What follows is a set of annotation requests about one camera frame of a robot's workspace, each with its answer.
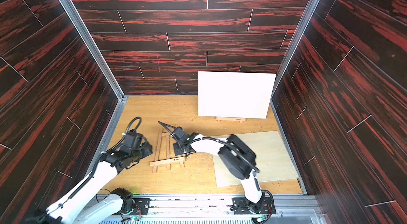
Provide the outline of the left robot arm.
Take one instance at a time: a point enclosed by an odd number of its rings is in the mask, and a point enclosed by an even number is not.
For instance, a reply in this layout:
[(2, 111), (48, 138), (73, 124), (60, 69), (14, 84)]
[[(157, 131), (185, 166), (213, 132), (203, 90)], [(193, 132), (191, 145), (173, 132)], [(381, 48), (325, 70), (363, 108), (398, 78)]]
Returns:
[(153, 153), (147, 142), (138, 147), (120, 147), (118, 151), (103, 153), (89, 175), (62, 198), (51, 204), (41, 215), (28, 217), (25, 221), (36, 224), (98, 224), (113, 214), (141, 216), (142, 210), (135, 206), (133, 194), (123, 188), (113, 190), (105, 199), (83, 211), (86, 205), (124, 169), (132, 168), (141, 159)]

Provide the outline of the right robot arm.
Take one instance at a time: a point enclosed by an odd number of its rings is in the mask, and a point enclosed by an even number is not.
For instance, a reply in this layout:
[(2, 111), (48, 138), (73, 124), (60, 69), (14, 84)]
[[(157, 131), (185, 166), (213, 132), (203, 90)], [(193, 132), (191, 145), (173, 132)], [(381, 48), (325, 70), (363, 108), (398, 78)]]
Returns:
[(176, 141), (173, 147), (177, 156), (207, 153), (219, 157), (226, 169), (241, 182), (245, 208), (254, 214), (260, 213), (266, 195), (257, 179), (260, 170), (256, 167), (256, 154), (238, 136), (231, 134), (227, 138), (206, 137), (198, 133), (188, 134), (181, 127), (163, 122), (159, 124)]

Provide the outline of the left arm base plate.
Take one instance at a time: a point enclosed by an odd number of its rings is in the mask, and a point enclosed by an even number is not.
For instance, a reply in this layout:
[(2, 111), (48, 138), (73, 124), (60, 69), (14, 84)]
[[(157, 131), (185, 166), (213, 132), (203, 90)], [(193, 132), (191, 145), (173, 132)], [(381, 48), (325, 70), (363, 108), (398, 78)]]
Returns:
[(146, 216), (149, 211), (150, 198), (133, 198), (126, 200), (122, 209), (113, 216)]

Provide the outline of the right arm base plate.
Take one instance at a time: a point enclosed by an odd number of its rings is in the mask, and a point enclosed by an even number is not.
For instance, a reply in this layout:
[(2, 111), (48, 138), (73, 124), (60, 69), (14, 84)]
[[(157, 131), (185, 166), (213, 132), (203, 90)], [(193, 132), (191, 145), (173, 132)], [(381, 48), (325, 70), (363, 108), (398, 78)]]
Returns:
[(230, 210), (234, 214), (276, 214), (274, 201), (270, 197), (262, 196), (258, 203), (253, 203), (243, 198), (233, 198)]

